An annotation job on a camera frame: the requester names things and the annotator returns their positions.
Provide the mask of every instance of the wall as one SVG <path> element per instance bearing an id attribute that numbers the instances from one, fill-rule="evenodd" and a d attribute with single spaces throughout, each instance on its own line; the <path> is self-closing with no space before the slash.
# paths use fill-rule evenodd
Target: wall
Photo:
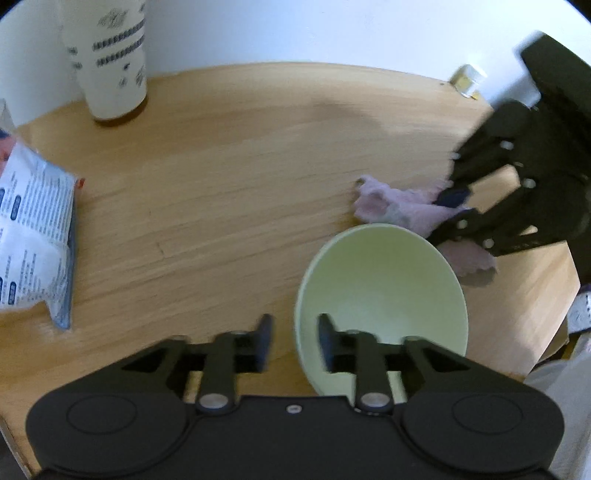
<path id="1" fill-rule="evenodd" d="M 535 30 L 591 63 L 591 24 L 566 0 L 148 0 L 151 75 L 255 61 L 325 61 L 447 80 L 464 63 L 532 98 L 514 48 Z M 54 0 L 25 0 L 0 25 L 0 96 L 15 123 L 80 98 Z"/>

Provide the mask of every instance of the white and blue package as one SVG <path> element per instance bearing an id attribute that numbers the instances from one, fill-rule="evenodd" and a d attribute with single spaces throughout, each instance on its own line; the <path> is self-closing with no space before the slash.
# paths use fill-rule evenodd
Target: white and blue package
<path id="1" fill-rule="evenodd" d="M 72 323 L 77 178 L 0 129 L 0 312 L 44 301 Z"/>

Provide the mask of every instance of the bowl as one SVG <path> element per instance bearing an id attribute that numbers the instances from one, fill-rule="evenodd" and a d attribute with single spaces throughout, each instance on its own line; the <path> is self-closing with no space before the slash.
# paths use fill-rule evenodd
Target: bowl
<path id="1" fill-rule="evenodd" d="M 394 225 L 361 225 L 330 240 L 308 267 L 295 304 L 295 339 L 308 381 L 320 395 L 352 400 L 353 375 L 325 370 L 321 313 L 337 330 L 370 332 L 382 343 L 417 335 L 466 353 L 466 302 L 452 268 L 424 238 Z M 388 375 L 395 401 L 406 401 L 400 373 Z"/>

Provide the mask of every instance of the wood grain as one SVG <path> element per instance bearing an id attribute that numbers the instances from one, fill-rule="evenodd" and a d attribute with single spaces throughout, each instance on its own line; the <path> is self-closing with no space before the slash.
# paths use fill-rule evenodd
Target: wood grain
<path id="1" fill-rule="evenodd" d="M 353 225 L 353 183 L 444 177 L 489 112 L 438 80 L 325 64 L 198 70 L 153 80 L 149 96 L 119 128 L 96 126 L 81 103 L 26 127 L 48 160 L 87 178 L 73 329 L 54 328 L 43 306 L 0 317 L 0 413 L 33 463 L 24 422 L 44 393 L 170 335 L 249 329 L 263 312 L 277 318 L 269 372 L 240 391 L 313 394 L 294 300 L 313 255 Z M 565 245 L 499 263 L 491 285 L 465 286 L 469 356 L 523 374 L 577 276 Z"/>

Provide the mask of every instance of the pink rag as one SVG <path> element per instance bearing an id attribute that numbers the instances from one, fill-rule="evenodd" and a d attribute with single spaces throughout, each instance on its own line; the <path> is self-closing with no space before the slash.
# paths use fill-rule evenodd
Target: pink rag
<path id="1" fill-rule="evenodd" d="M 391 223 L 428 237 L 444 221 L 465 209 L 433 205 L 446 186 L 440 182 L 433 187 L 417 190 L 393 189 L 370 175 L 357 182 L 359 198 L 353 204 L 355 217 L 365 223 Z M 437 249 L 461 277 L 479 270 L 496 269 L 496 259 L 471 240 L 448 240 Z"/>

